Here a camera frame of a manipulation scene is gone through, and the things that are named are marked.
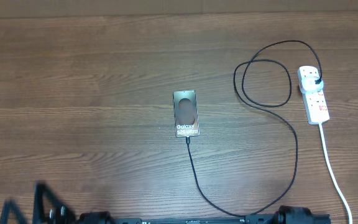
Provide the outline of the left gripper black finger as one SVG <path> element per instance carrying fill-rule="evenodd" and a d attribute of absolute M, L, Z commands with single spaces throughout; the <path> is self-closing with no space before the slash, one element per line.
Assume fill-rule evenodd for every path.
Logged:
<path fill-rule="evenodd" d="M 19 206 L 14 200 L 6 200 L 1 210 L 0 224 L 8 224 L 10 214 L 15 216 L 18 224 L 28 224 L 26 217 L 20 211 Z"/>
<path fill-rule="evenodd" d="M 47 184 L 42 182 L 37 183 L 35 185 L 32 223 L 46 223 L 46 217 L 49 210 L 51 208 L 58 208 L 61 206 L 68 207 L 60 199 L 58 199 L 58 197 L 52 192 Z"/>

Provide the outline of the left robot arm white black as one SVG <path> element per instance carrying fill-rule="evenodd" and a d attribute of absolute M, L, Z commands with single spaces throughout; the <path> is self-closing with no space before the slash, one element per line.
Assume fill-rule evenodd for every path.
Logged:
<path fill-rule="evenodd" d="M 48 224 L 114 224 L 109 212 L 83 213 L 79 219 L 52 192 L 50 187 L 39 182 L 35 185 L 32 223 Z"/>

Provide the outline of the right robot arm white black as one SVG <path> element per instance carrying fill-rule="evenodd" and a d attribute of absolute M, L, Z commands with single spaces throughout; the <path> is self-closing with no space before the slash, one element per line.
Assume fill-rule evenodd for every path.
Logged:
<path fill-rule="evenodd" d="M 310 209 L 282 205 L 273 216 L 274 224 L 313 224 L 314 218 Z"/>

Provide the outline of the white charger plug adapter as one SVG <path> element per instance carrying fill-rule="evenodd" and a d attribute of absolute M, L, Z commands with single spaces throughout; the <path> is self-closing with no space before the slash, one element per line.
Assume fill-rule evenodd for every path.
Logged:
<path fill-rule="evenodd" d="M 321 91 L 324 88 L 324 82 L 316 83 L 315 77 L 303 77 L 300 81 L 300 91 L 303 94 Z"/>

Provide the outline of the white power strip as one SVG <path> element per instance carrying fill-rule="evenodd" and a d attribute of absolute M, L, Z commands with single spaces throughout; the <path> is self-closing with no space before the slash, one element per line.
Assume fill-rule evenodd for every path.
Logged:
<path fill-rule="evenodd" d="M 319 72 L 316 67 L 302 66 L 297 71 L 299 87 L 303 77 L 315 77 L 319 79 Z M 309 94 L 302 94 L 308 123 L 312 125 L 322 124 L 330 119 L 323 89 Z"/>

